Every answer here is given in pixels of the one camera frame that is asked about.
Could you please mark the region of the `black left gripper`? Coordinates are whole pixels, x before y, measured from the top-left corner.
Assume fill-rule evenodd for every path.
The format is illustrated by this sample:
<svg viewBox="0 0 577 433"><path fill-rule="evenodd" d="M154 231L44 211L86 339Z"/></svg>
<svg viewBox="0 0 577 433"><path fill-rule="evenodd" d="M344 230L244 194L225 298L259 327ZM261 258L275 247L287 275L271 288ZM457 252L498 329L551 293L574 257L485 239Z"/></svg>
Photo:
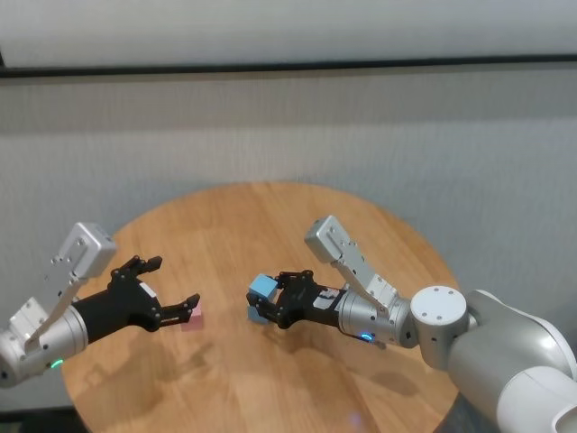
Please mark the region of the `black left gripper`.
<svg viewBox="0 0 577 433"><path fill-rule="evenodd" d="M129 326L155 332L189 322L200 301L198 293L179 304L161 307L141 285L139 277L156 272L161 265L161 256L144 260L135 255L112 272L105 290L72 303L84 322L89 344Z"/></svg>

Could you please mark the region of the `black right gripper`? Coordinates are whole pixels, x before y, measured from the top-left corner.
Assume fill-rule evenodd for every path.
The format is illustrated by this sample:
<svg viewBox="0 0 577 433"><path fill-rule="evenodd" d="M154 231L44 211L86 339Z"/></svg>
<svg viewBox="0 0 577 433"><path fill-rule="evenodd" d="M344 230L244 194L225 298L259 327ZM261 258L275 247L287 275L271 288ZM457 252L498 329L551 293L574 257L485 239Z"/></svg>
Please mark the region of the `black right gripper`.
<svg viewBox="0 0 577 433"><path fill-rule="evenodd" d="M280 272L274 278L279 296L277 290L268 296L249 291L247 318L254 323L276 323L281 329L301 320L339 327L339 305L345 290L320 285L313 275L310 270Z"/></svg>

